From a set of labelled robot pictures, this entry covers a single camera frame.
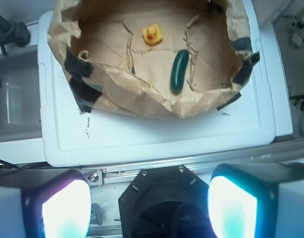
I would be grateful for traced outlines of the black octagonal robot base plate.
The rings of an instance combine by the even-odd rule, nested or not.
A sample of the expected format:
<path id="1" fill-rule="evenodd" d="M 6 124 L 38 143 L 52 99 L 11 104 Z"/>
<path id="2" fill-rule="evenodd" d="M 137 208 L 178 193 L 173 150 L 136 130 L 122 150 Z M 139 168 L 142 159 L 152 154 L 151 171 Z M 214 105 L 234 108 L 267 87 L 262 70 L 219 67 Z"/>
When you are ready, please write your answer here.
<path id="1" fill-rule="evenodd" d="M 119 198 L 125 238 L 213 238 L 209 185 L 184 165 L 141 170 Z"/>

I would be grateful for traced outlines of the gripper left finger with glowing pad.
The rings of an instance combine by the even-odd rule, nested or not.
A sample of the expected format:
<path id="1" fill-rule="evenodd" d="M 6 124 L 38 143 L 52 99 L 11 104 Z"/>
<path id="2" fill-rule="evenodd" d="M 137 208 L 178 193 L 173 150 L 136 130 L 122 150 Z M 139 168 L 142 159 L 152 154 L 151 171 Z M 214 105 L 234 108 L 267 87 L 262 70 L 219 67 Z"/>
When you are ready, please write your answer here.
<path id="1" fill-rule="evenodd" d="M 84 238 L 91 205 L 78 170 L 0 170 L 0 238 Z"/>

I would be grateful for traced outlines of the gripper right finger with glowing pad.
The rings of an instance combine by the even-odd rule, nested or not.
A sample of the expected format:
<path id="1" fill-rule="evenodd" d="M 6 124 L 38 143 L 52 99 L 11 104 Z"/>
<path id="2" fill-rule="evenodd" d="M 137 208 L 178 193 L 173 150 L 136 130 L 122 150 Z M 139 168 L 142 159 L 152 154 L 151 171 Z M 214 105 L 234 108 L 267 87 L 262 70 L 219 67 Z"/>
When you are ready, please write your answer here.
<path id="1" fill-rule="evenodd" d="M 304 163 L 218 165 L 208 213 L 219 238 L 304 238 Z"/>

